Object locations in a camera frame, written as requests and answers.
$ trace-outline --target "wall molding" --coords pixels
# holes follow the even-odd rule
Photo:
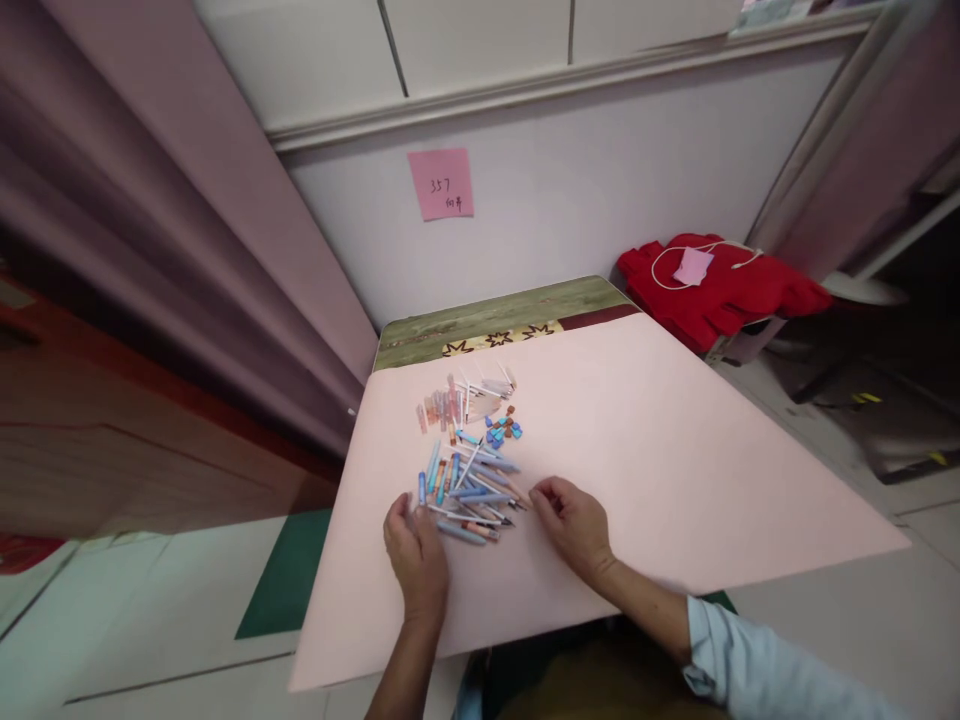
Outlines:
[[[722,38],[656,48],[631,55],[629,58],[589,65],[570,65],[552,73],[523,80],[441,97],[405,100],[352,115],[282,128],[267,128],[265,132],[276,152],[289,153],[386,130],[571,95],[837,38],[863,37],[880,16],[883,6],[883,3],[874,3],[803,20],[735,31]]]

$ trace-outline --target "green floor mat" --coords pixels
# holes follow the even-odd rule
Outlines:
[[[332,512],[316,510],[287,518],[240,621],[237,640],[303,627]]]

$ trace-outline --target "person's right hand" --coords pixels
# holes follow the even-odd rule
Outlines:
[[[530,491],[530,500],[557,552],[581,580],[596,589],[603,574],[616,564],[603,505],[561,477],[541,480]]]

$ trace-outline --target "pink paper sheet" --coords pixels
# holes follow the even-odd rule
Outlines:
[[[622,560],[702,594],[909,546],[792,437],[646,315],[375,373],[347,457],[290,689],[382,671],[402,620],[383,517],[415,490],[436,426],[415,408],[474,361],[509,365],[523,438],[502,448],[529,488],[563,475],[607,509]],[[439,656],[610,615],[557,558],[533,513],[499,545],[444,538]]]

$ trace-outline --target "white cable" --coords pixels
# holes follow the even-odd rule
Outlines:
[[[750,248],[744,247],[744,246],[741,245],[740,243],[730,242],[729,240],[717,240],[717,242],[710,243],[709,245],[701,245],[700,247],[696,247],[696,248],[692,247],[692,248],[690,248],[690,250],[704,250],[705,248],[709,248],[708,250],[706,250],[706,252],[709,252],[710,250],[713,250],[717,245],[733,245],[734,247],[738,247],[738,248],[740,248],[741,250],[750,250]],[[667,287],[667,286],[664,285],[662,282],[660,282],[659,280],[657,280],[657,273],[655,272],[655,270],[656,270],[656,268],[657,268],[657,263],[660,262],[660,258],[662,258],[664,255],[666,255],[668,252],[670,252],[671,250],[686,250],[686,249],[687,249],[687,247],[686,247],[686,246],[683,246],[683,245],[678,245],[678,246],[676,246],[676,247],[664,248],[663,251],[662,251],[659,255],[657,255],[657,259],[653,261],[653,264],[650,265],[650,277],[652,277],[652,278],[653,278],[653,281],[654,281],[657,285],[659,285],[660,287],[662,287],[664,290],[686,290],[688,287],[694,287],[693,283],[691,283],[691,284],[689,284],[689,285],[681,285],[680,287],[675,287],[675,288]],[[750,259],[749,259],[749,260],[747,260],[746,262],[736,263],[735,265],[731,265],[731,266],[730,266],[730,269],[731,269],[731,270],[738,270],[738,269],[744,267],[745,265],[749,265],[750,263],[752,263],[754,260],[756,260],[756,259],[757,259],[758,257],[760,257],[761,255],[763,255],[763,250],[754,250],[754,251],[753,251],[753,255],[750,256]]]

